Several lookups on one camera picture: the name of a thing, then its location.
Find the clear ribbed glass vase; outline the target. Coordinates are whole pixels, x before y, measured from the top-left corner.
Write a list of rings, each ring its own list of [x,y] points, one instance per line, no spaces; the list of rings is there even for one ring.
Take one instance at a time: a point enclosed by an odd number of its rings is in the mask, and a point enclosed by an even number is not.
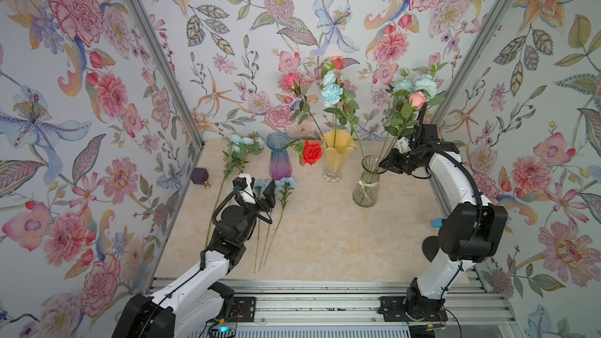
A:
[[[386,170],[380,167],[382,158],[376,155],[362,159],[362,174],[352,194],[354,202],[360,207],[372,207],[377,203],[380,191],[380,179]]]

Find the light blue rose stem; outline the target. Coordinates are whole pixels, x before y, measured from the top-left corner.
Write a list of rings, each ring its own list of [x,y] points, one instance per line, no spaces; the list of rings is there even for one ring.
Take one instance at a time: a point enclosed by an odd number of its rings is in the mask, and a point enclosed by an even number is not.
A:
[[[219,190],[222,191],[228,178],[236,178],[246,174],[245,167],[250,155],[258,155],[264,149],[263,140],[255,135],[239,136],[231,134],[227,147],[223,151],[225,166]],[[217,250],[221,247],[242,248],[252,236],[258,219],[269,222],[268,216],[244,216],[244,202],[234,192],[234,186],[226,197],[217,198],[211,213],[207,238],[207,249]]]

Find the red rose stem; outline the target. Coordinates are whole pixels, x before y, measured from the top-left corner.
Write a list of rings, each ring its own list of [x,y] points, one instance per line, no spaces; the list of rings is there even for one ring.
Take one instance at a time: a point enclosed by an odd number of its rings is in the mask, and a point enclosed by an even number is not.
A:
[[[322,144],[308,139],[296,139],[289,144],[289,148],[297,153],[300,166],[314,165],[323,156]]]

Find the yellow ruffled glass vase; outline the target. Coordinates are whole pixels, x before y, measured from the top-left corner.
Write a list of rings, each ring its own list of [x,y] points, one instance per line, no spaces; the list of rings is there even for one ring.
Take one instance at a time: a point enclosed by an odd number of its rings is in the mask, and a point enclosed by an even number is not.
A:
[[[329,182],[340,181],[342,168],[355,149],[354,139],[349,132],[335,129],[325,133],[322,141],[323,157],[325,158],[323,178]]]

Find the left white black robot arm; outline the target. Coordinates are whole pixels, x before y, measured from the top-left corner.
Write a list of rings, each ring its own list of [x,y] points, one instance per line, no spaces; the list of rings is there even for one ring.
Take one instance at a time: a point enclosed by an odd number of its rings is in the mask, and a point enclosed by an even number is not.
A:
[[[235,292],[222,283],[240,262],[245,243],[256,224],[272,224],[275,181],[260,194],[255,179],[241,174],[233,190],[214,209],[214,231],[200,260],[187,272],[150,296],[136,294],[126,304],[114,329],[114,337],[188,337],[203,324],[220,325],[231,315]]]

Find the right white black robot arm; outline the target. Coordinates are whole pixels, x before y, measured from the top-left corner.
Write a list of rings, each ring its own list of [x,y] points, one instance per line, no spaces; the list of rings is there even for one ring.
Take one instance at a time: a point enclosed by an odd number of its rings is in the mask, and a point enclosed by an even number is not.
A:
[[[455,143],[442,141],[436,125],[424,123],[426,111],[425,106],[419,109],[412,136],[394,147],[379,166],[399,175],[425,169],[454,208],[438,234],[423,241],[429,268],[414,278],[405,296],[381,297],[378,312],[387,322],[446,322],[445,296],[460,275],[496,253],[508,218],[505,208],[480,191]]]

